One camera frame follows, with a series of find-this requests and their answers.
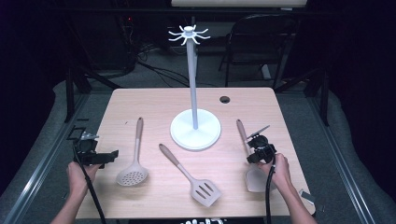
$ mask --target wooden tabletop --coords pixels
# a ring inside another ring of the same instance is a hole
[[[306,0],[172,0],[172,7],[305,7]]]
[[[97,152],[119,150],[120,155],[99,170],[94,188],[107,218],[178,217],[264,217],[264,193],[247,189],[247,153],[236,127],[244,123],[247,135],[271,125],[262,134],[290,163],[290,174],[297,190],[309,193],[303,171],[290,140],[288,128],[276,96],[269,88],[198,88],[198,108],[210,111],[220,121],[219,140],[204,151],[179,147],[170,135],[170,124],[180,112],[191,109],[190,89],[119,89],[108,103],[99,127]],[[221,96],[230,98],[228,104]],[[148,169],[147,179],[136,187],[116,182],[117,174],[132,164],[136,122],[144,119],[140,164]],[[190,195],[189,180],[159,150],[166,145],[186,170],[197,179],[211,180],[221,197],[210,207]],[[273,216],[288,216],[288,208],[277,189],[270,193]],[[303,199],[313,214],[314,205]],[[77,218],[99,217],[88,193]]]

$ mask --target slotted spoon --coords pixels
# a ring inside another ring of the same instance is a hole
[[[236,121],[236,126],[241,134],[244,142],[247,155],[250,155],[250,147],[248,146],[247,134],[245,133],[244,124],[240,119]],[[247,190],[250,192],[265,192],[265,183],[267,182],[267,175],[255,163],[250,163],[247,172],[245,173],[247,182]]]
[[[189,179],[191,183],[192,198],[204,206],[209,207],[221,196],[221,192],[210,180],[198,180],[192,177],[166,146],[160,144],[160,150],[163,155],[165,155],[166,158],[168,158],[169,161],[171,161],[181,171],[181,173]]]
[[[134,142],[134,162],[131,166],[121,171],[117,175],[117,183],[122,186],[132,186],[137,185],[146,179],[149,172],[146,168],[139,163],[139,150],[140,150],[140,140],[143,131],[143,119],[139,118],[136,123],[136,140]]]

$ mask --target chair backrest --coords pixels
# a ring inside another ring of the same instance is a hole
[[[266,41],[274,41],[283,36],[291,35],[296,28],[297,20],[287,15],[262,15],[254,14],[237,21],[230,32],[229,44],[238,37],[262,38]]]

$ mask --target human hand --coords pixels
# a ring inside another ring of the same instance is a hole
[[[95,179],[96,172],[100,166],[100,164],[84,166],[85,171],[92,182]],[[71,161],[67,166],[66,172],[69,178],[70,195],[85,195],[88,189],[87,180],[85,179],[85,175],[79,164],[75,161]]]
[[[279,189],[280,192],[284,190],[288,190],[291,184],[290,178],[290,170],[288,159],[281,153],[275,154],[276,156],[276,168],[274,174],[272,176],[272,181]],[[257,165],[267,174],[269,175],[272,162],[262,163],[258,162]]]

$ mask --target forearm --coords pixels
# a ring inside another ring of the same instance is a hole
[[[317,223],[315,219],[309,214],[305,208],[303,201],[300,198],[297,190],[293,185],[288,185],[286,188],[280,190],[286,205],[289,208],[291,223],[293,224],[311,224]]]
[[[55,219],[52,220],[51,224],[74,223],[78,209],[81,206],[82,201],[84,200],[85,194],[86,191],[71,193],[67,198],[66,202],[64,203],[64,207],[61,209]]]

